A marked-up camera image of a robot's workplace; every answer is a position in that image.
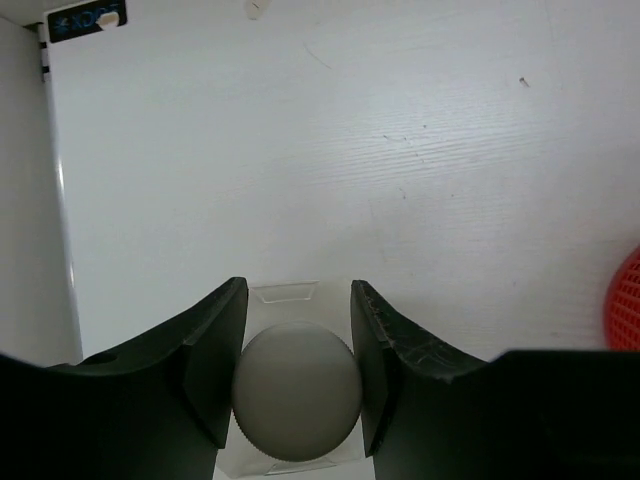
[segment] red mesh ball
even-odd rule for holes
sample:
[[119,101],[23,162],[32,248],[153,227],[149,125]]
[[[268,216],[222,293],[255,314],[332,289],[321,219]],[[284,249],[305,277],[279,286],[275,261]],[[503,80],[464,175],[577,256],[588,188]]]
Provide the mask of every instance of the red mesh ball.
[[640,248],[613,277],[604,305],[604,321],[613,350],[640,351]]

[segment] clear plastic stand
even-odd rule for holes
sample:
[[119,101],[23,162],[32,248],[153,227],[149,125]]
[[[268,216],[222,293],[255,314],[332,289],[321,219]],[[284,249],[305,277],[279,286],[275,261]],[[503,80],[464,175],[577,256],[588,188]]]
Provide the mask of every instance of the clear plastic stand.
[[[266,328],[290,322],[309,322],[332,331],[353,350],[350,288],[350,280],[251,286],[243,348]],[[311,462],[289,463],[271,458],[254,447],[232,417],[227,446],[219,452],[217,466],[229,478],[235,479],[317,470],[363,458],[360,421],[349,437],[328,455]]]

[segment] white surface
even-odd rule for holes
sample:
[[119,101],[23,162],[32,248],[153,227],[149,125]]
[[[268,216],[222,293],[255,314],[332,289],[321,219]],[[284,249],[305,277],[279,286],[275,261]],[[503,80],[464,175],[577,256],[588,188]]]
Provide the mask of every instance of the white surface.
[[[296,472],[294,474],[271,476],[269,478],[282,480],[374,480],[374,475],[373,461],[367,459],[332,468]],[[216,469],[213,480],[227,480],[227,478],[221,470]]]
[[640,242],[639,2],[128,6],[50,49],[87,355],[231,275],[365,278],[483,358],[603,345]]
[[0,352],[78,360],[38,38],[0,19]]
[[42,22],[47,9],[78,3],[77,0],[0,0],[0,17],[17,25]]

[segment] gray ball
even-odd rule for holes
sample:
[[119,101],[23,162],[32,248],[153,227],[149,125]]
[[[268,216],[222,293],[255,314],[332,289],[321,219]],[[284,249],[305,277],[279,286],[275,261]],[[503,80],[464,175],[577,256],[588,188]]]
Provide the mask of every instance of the gray ball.
[[317,325],[286,323],[244,349],[232,403],[238,426],[259,450],[304,462],[349,436],[362,407],[362,381],[340,338]]

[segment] scratch mark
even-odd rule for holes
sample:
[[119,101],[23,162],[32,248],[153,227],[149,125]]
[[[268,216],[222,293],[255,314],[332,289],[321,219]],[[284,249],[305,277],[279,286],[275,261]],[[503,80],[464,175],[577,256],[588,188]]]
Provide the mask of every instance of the scratch mark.
[[553,21],[551,20],[551,12],[549,12],[549,2],[547,0],[543,0],[544,4],[544,13],[547,16],[547,24],[549,25],[549,33],[551,34],[551,43],[553,43],[553,50],[555,53],[555,43],[556,43],[556,32],[553,28]]
[[407,141],[407,137],[402,137],[402,138],[393,138],[390,137],[389,135],[383,135],[382,138],[385,138],[386,140],[389,140],[390,142],[406,142]]
[[271,0],[246,0],[244,3],[244,11],[249,20],[258,20],[269,8]]
[[313,53],[313,52],[309,49],[309,47],[307,46],[307,44],[306,44],[305,42],[302,42],[302,46],[303,46],[303,47],[304,47],[304,49],[307,51],[307,53],[308,53],[309,55],[311,55],[311,57],[312,57],[313,59],[315,59],[315,61],[316,61],[316,62],[320,63],[321,65],[324,65],[324,66],[325,66],[325,68],[328,68],[329,70],[333,70],[333,68],[331,68],[331,66],[330,66],[330,65],[328,65],[328,64],[326,64],[325,62],[323,62],[322,60],[320,60],[320,58],[319,58],[315,53]]
[[434,349],[433,351],[425,353],[424,356],[422,358],[419,358],[416,363],[420,365],[420,363],[423,360],[427,360],[427,359],[432,360],[435,363],[437,363],[439,366],[445,367],[445,368],[454,368],[456,366],[454,362],[440,355],[438,351],[438,347],[436,347],[436,349]]

